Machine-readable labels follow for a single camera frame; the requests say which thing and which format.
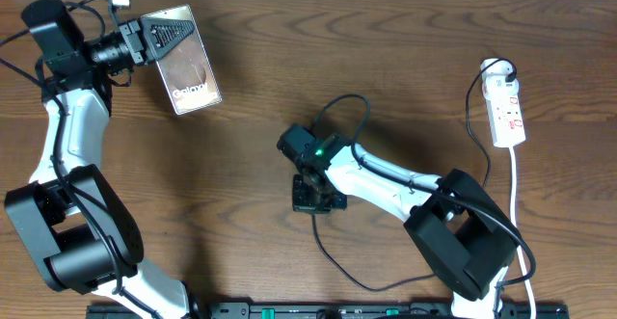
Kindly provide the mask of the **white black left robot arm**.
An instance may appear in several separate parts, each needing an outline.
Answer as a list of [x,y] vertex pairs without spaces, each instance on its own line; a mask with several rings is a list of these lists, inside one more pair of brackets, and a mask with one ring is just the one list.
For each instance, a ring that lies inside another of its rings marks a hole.
[[142,318],[197,318],[185,283],[146,259],[135,220],[100,170],[116,76],[163,59],[195,23],[140,17],[87,40],[75,9],[37,0],[22,11],[41,51],[30,80],[48,127],[40,162],[8,192],[6,212],[49,288],[106,297]]

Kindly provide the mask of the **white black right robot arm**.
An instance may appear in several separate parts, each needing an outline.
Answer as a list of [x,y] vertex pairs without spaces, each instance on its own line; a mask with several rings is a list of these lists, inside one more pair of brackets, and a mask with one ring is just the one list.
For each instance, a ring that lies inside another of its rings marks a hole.
[[344,210],[350,197],[399,219],[433,274],[454,295],[460,318],[496,318],[520,233],[470,175],[416,173],[380,159],[351,139],[317,138],[294,124],[278,150],[295,166],[292,207],[312,216]]

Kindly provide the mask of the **Galaxy smartphone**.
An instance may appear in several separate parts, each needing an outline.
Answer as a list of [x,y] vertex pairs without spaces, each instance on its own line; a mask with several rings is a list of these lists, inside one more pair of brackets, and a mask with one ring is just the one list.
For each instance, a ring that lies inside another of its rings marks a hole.
[[140,17],[192,20],[195,30],[163,59],[155,61],[174,111],[188,114],[221,103],[212,67],[197,23],[188,5],[181,5]]

